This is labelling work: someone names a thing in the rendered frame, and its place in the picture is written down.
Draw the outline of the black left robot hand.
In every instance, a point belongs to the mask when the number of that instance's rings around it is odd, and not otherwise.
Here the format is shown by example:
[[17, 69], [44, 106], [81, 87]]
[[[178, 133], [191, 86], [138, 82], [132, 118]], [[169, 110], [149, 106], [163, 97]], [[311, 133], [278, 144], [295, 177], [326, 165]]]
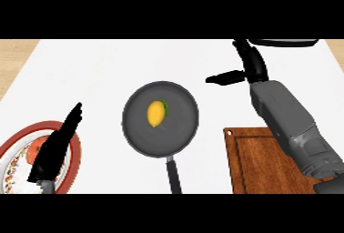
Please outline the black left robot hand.
[[78, 124], [82, 120], [82, 103], [67, 113], [66, 120], [57, 130], [54, 130], [41, 145], [36, 158], [30, 168], [26, 181], [36, 183], [39, 180], [53, 181], [67, 152], [69, 140], [73, 137]]

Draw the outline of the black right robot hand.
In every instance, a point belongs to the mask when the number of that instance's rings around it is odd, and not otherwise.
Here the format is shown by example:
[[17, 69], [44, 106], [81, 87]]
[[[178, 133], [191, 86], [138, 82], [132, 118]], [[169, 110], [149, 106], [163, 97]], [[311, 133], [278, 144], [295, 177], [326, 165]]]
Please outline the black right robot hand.
[[243, 62], [243, 70], [231, 70], [208, 76], [205, 82], [227, 86], [243, 81], [247, 81], [249, 84], [267, 81], [267, 68], [258, 49], [249, 45], [244, 39], [234, 39], [231, 44]]

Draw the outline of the dark grey frying pan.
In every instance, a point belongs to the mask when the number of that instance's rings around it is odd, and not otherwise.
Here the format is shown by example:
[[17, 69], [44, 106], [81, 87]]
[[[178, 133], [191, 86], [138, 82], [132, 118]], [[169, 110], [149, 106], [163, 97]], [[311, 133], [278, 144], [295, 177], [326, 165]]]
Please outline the dark grey frying pan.
[[188, 91], [174, 82], [156, 81], [132, 93], [122, 112], [122, 132], [132, 149], [166, 159], [172, 194], [181, 193], [172, 155], [187, 146], [199, 126], [199, 109]]

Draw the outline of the yellow lemon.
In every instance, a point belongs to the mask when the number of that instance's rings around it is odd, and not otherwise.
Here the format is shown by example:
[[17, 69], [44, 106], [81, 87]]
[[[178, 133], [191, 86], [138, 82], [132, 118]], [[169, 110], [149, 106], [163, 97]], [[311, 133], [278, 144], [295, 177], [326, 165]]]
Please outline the yellow lemon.
[[150, 127], [156, 127], [162, 123], [163, 118], [168, 114], [169, 108], [166, 102], [162, 99], [153, 101], [146, 111], [146, 118]]

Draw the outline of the brown wooden cutting board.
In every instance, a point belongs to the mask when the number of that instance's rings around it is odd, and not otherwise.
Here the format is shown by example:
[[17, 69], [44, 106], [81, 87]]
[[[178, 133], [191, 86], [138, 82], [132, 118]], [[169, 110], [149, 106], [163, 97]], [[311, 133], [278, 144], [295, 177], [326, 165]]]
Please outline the brown wooden cutting board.
[[267, 127], [225, 127], [222, 133], [234, 194], [312, 194], [332, 179], [302, 175]]

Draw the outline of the orange tomato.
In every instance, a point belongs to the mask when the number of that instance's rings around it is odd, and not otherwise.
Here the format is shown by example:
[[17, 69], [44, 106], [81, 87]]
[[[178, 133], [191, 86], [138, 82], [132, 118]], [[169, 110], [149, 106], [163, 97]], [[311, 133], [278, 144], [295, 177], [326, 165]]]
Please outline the orange tomato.
[[38, 137], [33, 141], [32, 141], [32, 144], [27, 148], [27, 151], [26, 151], [26, 163], [29, 165], [33, 164], [35, 162], [35, 158], [36, 158], [36, 153], [39, 151], [39, 148], [41, 148], [41, 145], [42, 143], [45, 142], [47, 140], [47, 136], [42, 136], [42, 137]]

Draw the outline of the red-rimmed patterned plate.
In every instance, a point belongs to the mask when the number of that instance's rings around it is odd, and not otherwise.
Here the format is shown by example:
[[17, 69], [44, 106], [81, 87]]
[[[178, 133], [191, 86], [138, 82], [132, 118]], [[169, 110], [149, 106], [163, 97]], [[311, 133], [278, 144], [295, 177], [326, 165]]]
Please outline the red-rimmed patterned plate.
[[[39, 194], [38, 186], [26, 182], [30, 167], [26, 151], [32, 141], [48, 136], [61, 126], [57, 121], [42, 121], [23, 128], [0, 146], [0, 194]], [[66, 193], [73, 183], [81, 164], [78, 135], [69, 140], [64, 161], [54, 179], [54, 193]]]

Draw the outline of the dark grey rounded object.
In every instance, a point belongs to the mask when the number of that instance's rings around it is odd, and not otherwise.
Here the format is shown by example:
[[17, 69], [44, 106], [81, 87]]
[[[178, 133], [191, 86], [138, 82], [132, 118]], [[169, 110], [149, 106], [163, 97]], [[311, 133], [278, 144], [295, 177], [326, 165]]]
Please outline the dark grey rounded object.
[[317, 39], [249, 39], [249, 42], [258, 46], [274, 47], [307, 47], [314, 46]]

